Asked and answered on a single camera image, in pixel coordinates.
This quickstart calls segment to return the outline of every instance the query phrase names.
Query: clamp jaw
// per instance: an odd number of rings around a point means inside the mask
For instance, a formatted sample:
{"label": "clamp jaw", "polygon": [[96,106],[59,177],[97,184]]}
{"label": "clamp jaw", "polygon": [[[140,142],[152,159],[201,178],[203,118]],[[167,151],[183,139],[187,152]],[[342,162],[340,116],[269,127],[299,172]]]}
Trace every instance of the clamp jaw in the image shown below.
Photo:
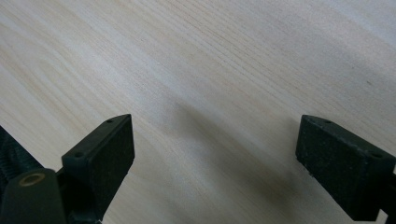
{"label": "clamp jaw", "polygon": [[355,221],[396,223],[396,158],[326,119],[303,115],[297,160]]}
{"label": "clamp jaw", "polygon": [[0,224],[100,223],[134,162],[131,115],[108,119],[45,169],[0,128]]}

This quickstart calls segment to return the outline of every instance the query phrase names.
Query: wooden board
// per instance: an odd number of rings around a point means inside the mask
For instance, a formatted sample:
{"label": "wooden board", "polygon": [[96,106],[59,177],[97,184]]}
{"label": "wooden board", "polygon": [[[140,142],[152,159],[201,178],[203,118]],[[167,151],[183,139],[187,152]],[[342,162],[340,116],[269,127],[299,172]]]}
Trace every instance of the wooden board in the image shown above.
{"label": "wooden board", "polygon": [[296,161],[299,121],[396,154],[395,14],[392,0],[2,1],[0,124],[57,170],[132,114],[136,160],[104,223],[353,223]]}

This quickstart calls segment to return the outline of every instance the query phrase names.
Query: light wood tabletop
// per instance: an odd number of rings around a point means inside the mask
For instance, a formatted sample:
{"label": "light wood tabletop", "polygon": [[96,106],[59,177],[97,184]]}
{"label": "light wood tabletop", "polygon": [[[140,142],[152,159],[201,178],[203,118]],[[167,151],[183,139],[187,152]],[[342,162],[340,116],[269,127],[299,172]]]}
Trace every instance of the light wood tabletop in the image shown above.
{"label": "light wood tabletop", "polygon": [[297,162],[299,123],[396,155],[395,15],[392,0],[2,1],[0,124],[58,170],[131,114],[136,158],[104,223],[354,223]]}

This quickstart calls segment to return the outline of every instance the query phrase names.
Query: black plastic part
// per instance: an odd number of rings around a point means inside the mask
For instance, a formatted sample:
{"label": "black plastic part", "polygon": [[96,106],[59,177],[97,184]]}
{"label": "black plastic part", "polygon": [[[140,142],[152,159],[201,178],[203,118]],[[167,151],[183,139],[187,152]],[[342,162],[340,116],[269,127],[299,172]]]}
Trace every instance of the black plastic part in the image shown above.
{"label": "black plastic part", "polygon": [[62,161],[64,169],[60,176],[72,183],[73,188],[86,191],[80,195],[86,206],[74,208],[69,220],[103,219],[134,161],[131,115],[103,122],[63,155]]}
{"label": "black plastic part", "polygon": [[0,205],[8,182],[43,166],[0,126]]}
{"label": "black plastic part", "polygon": [[393,175],[388,184],[379,192],[381,209],[389,217],[396,218],[396,175]]}
{"label": "black plastic part", "polygon": [[54,171],[33,170],[12,179],[6,188],[1,224],[66,224]]}
{"label": "black plastic part", "polygon": [[354,220],[375,221],[395,158],[341,126],[304,115],[297,160]]}

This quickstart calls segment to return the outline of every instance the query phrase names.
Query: screw hole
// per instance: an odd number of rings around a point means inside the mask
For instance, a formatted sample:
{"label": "screw hole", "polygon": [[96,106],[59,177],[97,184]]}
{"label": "screw hole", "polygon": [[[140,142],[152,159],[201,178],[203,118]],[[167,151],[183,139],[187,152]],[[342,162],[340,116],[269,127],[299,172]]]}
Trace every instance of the screw hole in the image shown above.
{"label": "screw hole", "polygon": [[46,177],[46,175],[40,174],[40,173],[28,175],[20,181],[20,185],[22,187],[29,187],[29,186],[35,185],[36,183],[40,182],[45,177]]}
{"label": "screw hole", "polygon": [[80,158],[82,156],[84,156],[84,153],[82,153],[82,152],[78,152],[78,153],[75,154],[76,158]]}
{"label": "screw hole", "polygon": [[382,155],[378,154],[378,153],[372,153],[372,156],[374,156],[376,158],[382,158]]}

